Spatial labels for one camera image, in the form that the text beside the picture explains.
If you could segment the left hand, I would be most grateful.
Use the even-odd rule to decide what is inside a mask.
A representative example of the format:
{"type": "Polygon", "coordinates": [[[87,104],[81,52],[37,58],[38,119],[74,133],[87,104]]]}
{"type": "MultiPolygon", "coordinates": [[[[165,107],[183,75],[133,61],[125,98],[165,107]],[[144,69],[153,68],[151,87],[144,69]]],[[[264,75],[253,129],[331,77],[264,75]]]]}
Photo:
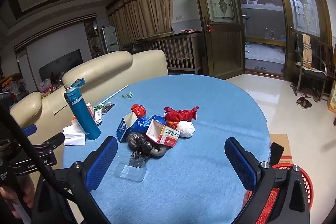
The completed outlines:
{"type": "MultiPolygon", "coordinates": [[[[23,191],[23,200],[29,208],[33,207],[35,188],[34,183],[30,176],[25,177],[20,183],[21,190],[23,191]]],[[[8,186],[1,186],[1,196],[5,199],[13,216],[20,219],[18,212],[13,207],[13,202],[18,199],[17,193],[8,186]]]]}

